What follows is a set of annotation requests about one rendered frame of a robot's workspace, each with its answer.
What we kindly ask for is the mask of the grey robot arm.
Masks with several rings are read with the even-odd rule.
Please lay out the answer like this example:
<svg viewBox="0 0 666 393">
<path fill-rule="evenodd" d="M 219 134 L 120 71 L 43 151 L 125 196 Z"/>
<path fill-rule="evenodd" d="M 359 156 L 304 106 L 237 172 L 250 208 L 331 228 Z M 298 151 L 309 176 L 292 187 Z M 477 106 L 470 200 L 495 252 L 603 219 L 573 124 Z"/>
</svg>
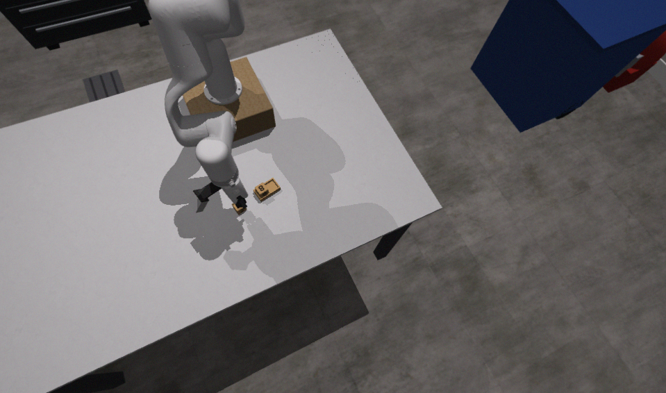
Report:
<svg viewBox="0 0 666 393">
<path fill-rule="evenodd" d="M 238 168 L 231 151 L 236 123 L 228 111 L 182 116 L 178 100 L 204 81 L 204 94 L 214 104 L 240 97 L 242 84 L 224 43 L 216 39 L 243 33 L 240 0 L 149 0 L 149 12 L 172 71 L 165 93 L 169 125 L 179 144 L 196 147 L 197 160 L 215 184 L 193 190 L 188 199 L 195 213 L 203 212 L 208 197 L 221 189 L 216 185 L 235 186 Z"/>
</svg>

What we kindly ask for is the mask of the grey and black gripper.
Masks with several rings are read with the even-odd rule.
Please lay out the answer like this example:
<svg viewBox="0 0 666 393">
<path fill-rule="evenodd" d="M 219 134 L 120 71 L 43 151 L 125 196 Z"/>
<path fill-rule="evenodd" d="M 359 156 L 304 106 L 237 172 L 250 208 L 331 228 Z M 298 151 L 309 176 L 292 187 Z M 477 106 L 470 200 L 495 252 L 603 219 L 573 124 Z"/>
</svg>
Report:
<svg viewBox="0 0 666 393">
<path fill-rule="evenodd" d="M 230 185 L 218 186 L 218 187 L 221 187 L 223 189 L 223 191 L 226 193 L 229 199 L 236 205 L 237 208 L 247 207 L 246 205 L 247 202 L 245 202 L 246 201 L 245 198 L 247 198 L 248 193 L 245 190 L 239 177 L 237 177 L 237 179 L 235 180 L 235 187 L 231 187 Z"/>
</svg>

